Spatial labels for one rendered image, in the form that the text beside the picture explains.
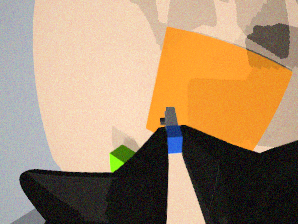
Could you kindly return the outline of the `orange flat square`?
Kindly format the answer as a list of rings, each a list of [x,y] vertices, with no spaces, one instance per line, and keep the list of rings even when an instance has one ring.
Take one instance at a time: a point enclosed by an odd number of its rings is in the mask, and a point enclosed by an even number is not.
[[[291,75],[238,45],[166,27],[145,129],[164,128],[165,107],[176,107],[178,124],[253,151]]]

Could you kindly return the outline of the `small green cube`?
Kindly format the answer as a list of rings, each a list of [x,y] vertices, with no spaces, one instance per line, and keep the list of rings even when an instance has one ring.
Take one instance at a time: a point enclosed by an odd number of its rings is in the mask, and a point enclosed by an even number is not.
[[[120,145],[120,147],[116,148],[116,151],[109,153],[110,171],[116,171],[134,155],[136,155],[136,152],[133,152],[132,149],[126,148],[125,145]]]

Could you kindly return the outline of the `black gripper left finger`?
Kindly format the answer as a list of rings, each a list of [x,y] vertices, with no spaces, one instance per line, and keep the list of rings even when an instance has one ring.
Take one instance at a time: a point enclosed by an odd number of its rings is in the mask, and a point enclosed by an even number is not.
[[[20,185],[45,221],[80,224],[166,224],[169,193],[166,128],[113,172],[29,169]]]

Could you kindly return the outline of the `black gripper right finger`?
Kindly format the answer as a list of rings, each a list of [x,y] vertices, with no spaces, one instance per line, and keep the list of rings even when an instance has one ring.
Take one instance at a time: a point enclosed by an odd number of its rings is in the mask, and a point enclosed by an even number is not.
[[[254,224],[281,180],[298,173],[298,140],[261,153],[181,124],[182,157],[205,224]]]

